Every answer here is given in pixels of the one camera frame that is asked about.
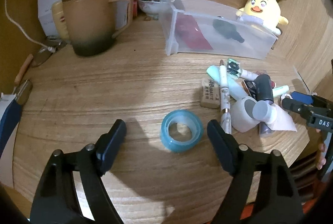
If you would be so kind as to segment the blue tape roll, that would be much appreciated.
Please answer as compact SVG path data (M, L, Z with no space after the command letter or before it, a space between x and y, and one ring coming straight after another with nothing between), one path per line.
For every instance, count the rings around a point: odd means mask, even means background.
M188 110L176 110L164 117L160 139L166 149L181 153L197 145L203 132L203 124L198 116Z

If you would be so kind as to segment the white green tube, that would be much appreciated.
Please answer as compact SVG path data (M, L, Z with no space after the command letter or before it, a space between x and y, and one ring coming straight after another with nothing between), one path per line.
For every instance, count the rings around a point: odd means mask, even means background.
M276 97L279 97L285 93L288 93L289 92L289 86L288 85L284 85L284 86L279 86L279 87L276 87L276 88L273 88L272 89L272 92L273 92L273 97L276 98Z

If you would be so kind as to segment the clear plastic storage bin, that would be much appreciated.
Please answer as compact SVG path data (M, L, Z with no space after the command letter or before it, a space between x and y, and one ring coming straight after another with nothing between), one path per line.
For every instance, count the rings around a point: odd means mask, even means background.
M167 55L177 53L199 53L228 55L263 60L278 39L271 31L257 23L252 16L244 20L236 16L235 8L210 0L160 0L169 4L166 12L159 14L165 36ZM212 46L212 50L192 50L175 36L177 15L192 15L197 21L203 36ZM243 43L226 39L213 27L213 20L224 20L236 26L244 38Z

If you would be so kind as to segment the mint green tube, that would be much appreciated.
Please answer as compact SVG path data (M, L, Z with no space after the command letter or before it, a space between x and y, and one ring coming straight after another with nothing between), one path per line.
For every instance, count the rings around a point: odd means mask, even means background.
M216 83L220 84L220 71L219 67L216 65L211 65L206 70L208 76L213 79ZM229 93L232 98L235 100L240 100L248 96L244 88L239 85L234 79L227 75L227 81L229 86Z

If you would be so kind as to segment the blue battery box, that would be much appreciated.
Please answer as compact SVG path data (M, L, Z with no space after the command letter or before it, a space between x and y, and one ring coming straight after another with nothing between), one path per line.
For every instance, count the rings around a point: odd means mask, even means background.
M256 83L254 81L243 80L242 86L250 97L257 99L257 88L256 88Z

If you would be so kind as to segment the yellow chick plush toy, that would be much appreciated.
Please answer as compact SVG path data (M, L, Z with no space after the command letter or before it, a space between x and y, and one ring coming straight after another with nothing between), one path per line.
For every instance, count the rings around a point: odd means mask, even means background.
M276 36L281 35L278 24L288 25L288 19L281 15L281 9L276 0L247 0L244 7L236 12L238 18L253 16L253 19Z

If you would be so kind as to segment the blue white carton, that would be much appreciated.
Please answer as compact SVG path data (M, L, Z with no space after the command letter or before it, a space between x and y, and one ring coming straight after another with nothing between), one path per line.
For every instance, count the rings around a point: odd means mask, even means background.
M14 188L14 147L21 118L21 106L15 97L1 94L1 183L9 188Z

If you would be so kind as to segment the green black small packet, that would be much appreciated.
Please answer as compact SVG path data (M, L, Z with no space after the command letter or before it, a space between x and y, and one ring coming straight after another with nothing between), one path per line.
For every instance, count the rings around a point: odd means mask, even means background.
M227 74L231 76L234 80L240 78L242 74L242 68L240 67L240 63L232 58L228 58L227 60Z

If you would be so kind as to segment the white patterned pen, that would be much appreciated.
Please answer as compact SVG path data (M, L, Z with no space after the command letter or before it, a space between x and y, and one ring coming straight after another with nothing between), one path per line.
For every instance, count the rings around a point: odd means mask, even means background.
M220 60L220 109L221 109L221 122L220 125L226 134L232 134L231 126L231 113L230 113L230 92L227 80L227 70L224 61Z

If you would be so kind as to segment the dark green bottle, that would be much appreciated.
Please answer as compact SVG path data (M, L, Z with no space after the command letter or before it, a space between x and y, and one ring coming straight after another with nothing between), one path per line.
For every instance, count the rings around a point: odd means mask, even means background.
M224 20L213 20L213 27L219 34L223 35L226 39L233 39L239 43L244 42L244 38L239 34L234 24Z

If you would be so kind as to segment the red booklet in bin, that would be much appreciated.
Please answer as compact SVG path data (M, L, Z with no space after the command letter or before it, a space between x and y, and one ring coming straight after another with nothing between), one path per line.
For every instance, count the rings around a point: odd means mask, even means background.
M179 13L175 24L175 36L192 50L212 50L192 15Z

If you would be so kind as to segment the brown ceramic mug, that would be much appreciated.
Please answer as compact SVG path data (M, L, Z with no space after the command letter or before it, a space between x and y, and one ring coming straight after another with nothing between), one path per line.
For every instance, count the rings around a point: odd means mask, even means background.
M117 3L127 3L126 24L116 29ZM108 50L133 20L133 0L62 0L70 42L78 56L95 56Z

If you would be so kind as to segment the black cylinder bottle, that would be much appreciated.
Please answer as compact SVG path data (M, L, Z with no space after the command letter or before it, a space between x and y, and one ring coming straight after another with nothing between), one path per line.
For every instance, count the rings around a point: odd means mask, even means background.
M256 100L265 101L268 104L273 104L273 89L271 87L271 79L267 74L260 74L254 80L256 84Z

